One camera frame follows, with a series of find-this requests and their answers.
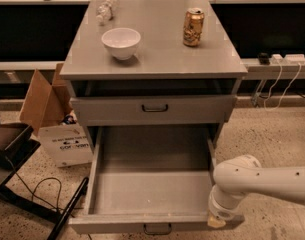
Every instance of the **cabinet top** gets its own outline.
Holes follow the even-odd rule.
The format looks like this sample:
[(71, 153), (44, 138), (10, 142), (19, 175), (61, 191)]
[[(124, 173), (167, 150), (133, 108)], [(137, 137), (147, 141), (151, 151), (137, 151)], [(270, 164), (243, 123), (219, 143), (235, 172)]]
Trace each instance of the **cabinet top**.
[[(96, 21), (102, 0), (91, 1), (61, 71), (67, 80), (152, 78), (239, 78), (247, 74), (207, 0), (119, 0), (116, 16), (106, 25)], [(205, 12), (198, 47), (183, 44), (187, 9)], [(116, 27), (133, 28), (142, 37), (135, 56), (118, 61), (101, 36)]]

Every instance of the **open cardboard box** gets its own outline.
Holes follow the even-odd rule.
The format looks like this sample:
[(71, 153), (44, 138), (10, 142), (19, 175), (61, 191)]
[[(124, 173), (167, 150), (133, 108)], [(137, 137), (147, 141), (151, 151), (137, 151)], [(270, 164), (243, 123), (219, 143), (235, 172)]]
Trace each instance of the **open cardboard box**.
[(58, 167), (89, 163), (93, 156), (80, 125), (61, 125), (72, 110), (67, 87), (59, 75), (62, 66), (57, 65), (52, 85), (35, 70), (20, 112), (20, 121), (32, 126), (33, 134)]

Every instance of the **can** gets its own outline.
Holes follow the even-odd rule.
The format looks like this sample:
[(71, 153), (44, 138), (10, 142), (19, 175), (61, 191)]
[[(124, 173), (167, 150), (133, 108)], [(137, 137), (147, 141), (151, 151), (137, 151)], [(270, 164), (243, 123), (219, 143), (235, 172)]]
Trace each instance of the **can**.
[(185, 14), (183, 43), (187, 46), (198, 46), (201, 40), (204, 12), (200, 8), (190, 8)]

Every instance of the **closed drawer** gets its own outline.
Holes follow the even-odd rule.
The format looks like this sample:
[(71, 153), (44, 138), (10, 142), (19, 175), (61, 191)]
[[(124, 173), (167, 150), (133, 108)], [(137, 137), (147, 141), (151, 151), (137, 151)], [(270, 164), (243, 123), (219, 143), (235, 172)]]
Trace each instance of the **closed drawer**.
[(235, 96), (73, 98), (81, 125), (218, 123), (228, 121)]
[(207, 229), (212, 188), (206, 129), (191, 125), (99, 129), (83, 233), (168, 234)]

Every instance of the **can top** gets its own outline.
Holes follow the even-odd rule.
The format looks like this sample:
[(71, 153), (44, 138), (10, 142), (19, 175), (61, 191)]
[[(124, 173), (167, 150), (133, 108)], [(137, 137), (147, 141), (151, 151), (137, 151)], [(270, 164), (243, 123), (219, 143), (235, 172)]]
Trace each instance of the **can top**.
[(189, 8), (188, 12), (191, 14), (203, 14), (203, 10), (200, 8)]

